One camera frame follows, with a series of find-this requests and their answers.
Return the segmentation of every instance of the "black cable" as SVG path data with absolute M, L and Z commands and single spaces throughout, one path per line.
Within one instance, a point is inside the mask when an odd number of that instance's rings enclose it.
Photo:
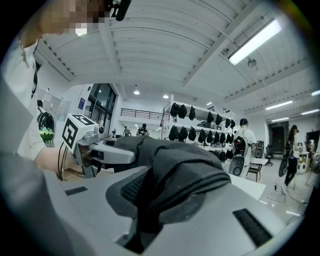
M 62 181 L 62 167 L 63 167 L 63 164 L 64 164 L 64 158 L 65 158 L 66 151 L 67 151 L 67 146 L 65 146 L 64 152 L 63 152 L 63 155 L 62 155 L 61 168 L 60 168 L 61 169 L 60 181 Z
M 62 142 L 62 144 L 60 146 L 59 155 L 58 155 L 58 172 L 59 172 L 59 175 L 60 175 L 60 179 L 61 179 L 61 173 L 60 173 L 60 168 L 59 168 L 59 161 L 60 161 L 60 151 L 61 151 L 61 148 L 62 148 L 63 144 L 64 144 L 64 142 Z

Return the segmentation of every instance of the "sign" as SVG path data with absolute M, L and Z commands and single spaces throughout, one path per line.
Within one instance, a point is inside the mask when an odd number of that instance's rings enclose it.
M 48 93 L 45 93 L 44 96 L 43 96 L 43 99 L 47 102 L 50 102 L 51 101 L 51 98 L 52 96 Z

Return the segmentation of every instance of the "black hat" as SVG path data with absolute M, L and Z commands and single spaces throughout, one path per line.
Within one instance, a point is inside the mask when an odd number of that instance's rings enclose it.
M 225 128 L 228 128 L 230 124 L 231 124 L 231 121 L 230 121 L 229 118 L 227 118 L 227 119 L 225 120 L 225 125 L 224 125 L 224 127 L 225 127 Z
M 206 137 L 206 142 L 211 143 L 214 140 L 212 131 L 209 131 L 208 136 Z
M 193 119 L 196 117 L 196 113 L 195 113 L 195 108 L 193 106 L 191 106 L 191 110 L 190 110 L 190 113 L 189 113 L 189 119 L 191 121 L 193 121 Z
M 179 135 L 178 128 L 175 126 L 172 126 L 169 134 L 169 140 L 174 141 Z
M 191 130 L 189 131 L 188 138 L 189 138 L 190 141 L 194 141 L 196 139 L 196 137 L 197 137 L 196 130 L 195 130 L 195 128 L 193 128 L 191 126 Z
M 220 125 L 221 122 L 222 122 L 222 117 L 219 114 L 217 114 L 215 119 L 215 124 L 218 126 Z
M 188 137 L 188 131 L 185 127 L 182 127 L 178 136 L 180 142 L 183 142 Z
M 170 110 L 170 115 L 172 117 L 176 117 L 180 112 L 180 107 L 177 105 L 177 103 L 173 103 L 171 110 Z
M 204 142 L 205 139 L 206 139 L 206 137 L 207 137 L 207 134 L 205 133 L 204 129 L 202 129 L 202 130 L 200 131 L 200 135 L 199 135 L 199 138 L 198 138 L 198 142 L 200 142 L 200 143 Z
M 226 136 L 226 140 L 225 140 L 225 143 L 231 143 L 231 136 L 230 134 L 228 133 L 228 135 Z
M 180 112 L 179 112 L 179 118 L 185 119 L 186 115 L 187 115 L 187 109 L 185 105 L 182 105 L 180 107 Z
M 211 112 L 208 113 L 208 117 L 206 118 L 206 121 L 211 124 L 211 122 L 215 120 L 214 116 L 211 114 Z
M 218 142 L 219 142 L 219 133 L 216 131 L 214 135 L 214 143 L 218 143 Z
M 226 141 L 226 135 L 224 133 L 221 133 L 219 142 L 222 143 L 225 141 Z
M 231 128 L 231 129 L 233 129 L 235 126 L 236 126 L 235 121 L 233 121 L 233 120 L 231 119 L 231 125 L 230 125 L 230 128 Z

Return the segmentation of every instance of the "black object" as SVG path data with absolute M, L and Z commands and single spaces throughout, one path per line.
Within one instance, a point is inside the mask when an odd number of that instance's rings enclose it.
M 230 125 L 230 128 L 233 129 L 234 127 L 236 126 L 236 123 L 235 121 L 231 120 L 231 125 Z
M 207 137 L 206 137 L 206 142 L 208 142 L 209 144 L 214 140 L 212 131 L 210 130 Z
M 180 112 L 180 107 L 177 105 L 177 103 L 173 103 L 171 110 L 170 110 L 170 115 L 172 117 L 176 117 Z
M 265 159 L 268 159 L 268 162 L 265 165 L 270 164 L 271 166 L 273 166 L 274 163 L 270 161 L 270 159 L 274 158 L 274 152 L 273 152 L 273 149 L 272 149 L 272 145 L 268 144 L 268 146 L 266 146 L 265 149 L 266 149 Z
M 186 138 L 188 137 L 188 131 L 187 129 L 183 126 L 180 130 L 178 139 L 180 142 L 183 142 Z
M 230 134 L 228 133 L 228 135 L 226 136 L 226 140 L 225 140 L 225 143 L 231 143 L 231 136 Z
M 188 138 L 190 141 L 194 141 L 197 137 L 196 130 L 191 126 L 191 130 L 189 131 Z
M 181 105 L 178 116 L 179 116 L 179 118 L 181 118 L 181 119 L 185 119 L 186 115 L 187 115 L 186 106 L 185 106 L 185 105 Z
M 169 140 L 175 141 L 176 138 L 178 138 L 178 136 L 179 136 L 178 128 L 176 126 L 172 126 L 169 134 Z
M 214 135 L 214 141 L 213 143 L 218 143 L 219 142 L 219 133 L 216 131 Z
M 211 114 L 211 112 L 208 113 L 208 117 L 206 118 L 206 121 L 211 124 L 211 122 L 215 120 L 214 116 Z
M 228 128 L 230 124 L 231 124 L 231 121 L 230 121 L 229 118 L 227 118 L 227 119 L 225 120 L 225 125 L 224 125 L 224 127 L 225 127 L 225 128 Z
M 191 121 L 193 121 L 195 117 L 196 117 L 195 108 L 193 106 L 191 106 L 191 110 L 190 110 L 190 113 L 189 113 L 189 119 Z
M 205 133 L 204 129 L 202 129 L 199 134 L 198 142 L 203 143 L 206 137 L 207 137 L 207 134 Z
M 224 133 L 221 133 L 219 142 L 222 143 L 225 141 L 226 141 L 226 135 Z
M 215 118 L 215 124 L 218 126 L 220 125 L 221 122 L 222 122 L 222 117 L 219 114 L 217 114 Z

